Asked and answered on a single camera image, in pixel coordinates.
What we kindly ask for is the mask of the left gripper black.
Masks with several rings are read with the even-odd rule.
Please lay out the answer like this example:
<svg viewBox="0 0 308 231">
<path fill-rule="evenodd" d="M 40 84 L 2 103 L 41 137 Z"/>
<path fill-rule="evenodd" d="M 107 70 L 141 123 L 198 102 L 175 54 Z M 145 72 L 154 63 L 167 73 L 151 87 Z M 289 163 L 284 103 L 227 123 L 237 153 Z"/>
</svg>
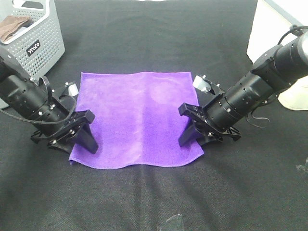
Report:
<svg viewBox="0 0 308 231">
<path fill-rule="evenodd" d="M 75 112 L 56 133 L 45 136 L 41 130 L 37 130 L 32 134 L 31 140 L 34 143 L 46 140 L 48 148 L 68 154 L 77 144 L 95 154 L 99 146 L 90 129 L 90 124 L 94 119 L 95 115 L 91 110 Z"/>
</svg>

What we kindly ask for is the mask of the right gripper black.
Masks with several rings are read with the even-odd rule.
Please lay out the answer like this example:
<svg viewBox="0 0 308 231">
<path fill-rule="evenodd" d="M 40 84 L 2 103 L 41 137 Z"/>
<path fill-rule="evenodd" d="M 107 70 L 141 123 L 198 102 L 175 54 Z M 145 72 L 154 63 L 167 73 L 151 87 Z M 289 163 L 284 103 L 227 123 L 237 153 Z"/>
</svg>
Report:
<svg viewBox="0 0 308 231">
<path fill-rule="evenodd" d="M 197 141 L 200 145 L 206 145 L 223 142 L 224 137 L 232 138 L 234 141 L 242 137 L 239 130 L 234 127 L 230 127 L 224 132 L 218 131 L 209 123 L 200 106 L 183 103 L 178 110 L 180 116 L 189 118 L 185 130 L 178 139 L 180 147 L 193 141 Z"/>
</svg>

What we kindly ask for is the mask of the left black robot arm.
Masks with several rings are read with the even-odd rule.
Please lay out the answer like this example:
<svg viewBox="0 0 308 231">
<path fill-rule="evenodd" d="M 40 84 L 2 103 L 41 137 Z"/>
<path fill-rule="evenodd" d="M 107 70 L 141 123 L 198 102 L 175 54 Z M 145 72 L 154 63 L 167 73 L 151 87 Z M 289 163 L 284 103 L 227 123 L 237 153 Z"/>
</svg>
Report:
<svg viewBox="0 0 308 231">
<path fill-rule="evenodd" d="M 32 124 L 34 143 L 45 141 L 48 148 L 70 153 L 75 144 L 94 154 L 98 144 L 90 124 L 91 110 L 76 111 L 77 98 L 68 94 L 74 82 L 52 91 L 49 80 L 42 76 L 38 83 L 21 67 L 7 50 L 0 50 L 0 98 L 19 115 L 12 118 Z"/>
</svg>

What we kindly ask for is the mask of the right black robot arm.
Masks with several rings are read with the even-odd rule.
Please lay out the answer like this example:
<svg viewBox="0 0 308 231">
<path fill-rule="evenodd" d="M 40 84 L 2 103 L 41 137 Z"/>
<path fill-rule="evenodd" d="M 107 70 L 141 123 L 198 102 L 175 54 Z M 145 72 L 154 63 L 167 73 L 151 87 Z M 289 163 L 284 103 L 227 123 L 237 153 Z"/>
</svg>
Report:
<svg viewBox="0 0 308 231">
<path fill-rule="evenodd" d="M 189 118 L 185 130 L 179 137 L 181 147 L 192 141 L 201 145 L 222 142 L 223 137 L 234 141 L 241 138 L 234 125 L 248 117 L 257 108 L 270 103 L 277 94 L 289 89 L 298 79 L 308 74 L 308 28 L 297 26 L 294 31 L 301 35 L 282 45 L 280 42 L 262 54 L 235 85 L 223 90 L 218 84 L 196 76 L 193 86 L 212 95 L 212 99 L 201 106 L 183 103 L 179 114 Z"/>
</svg>

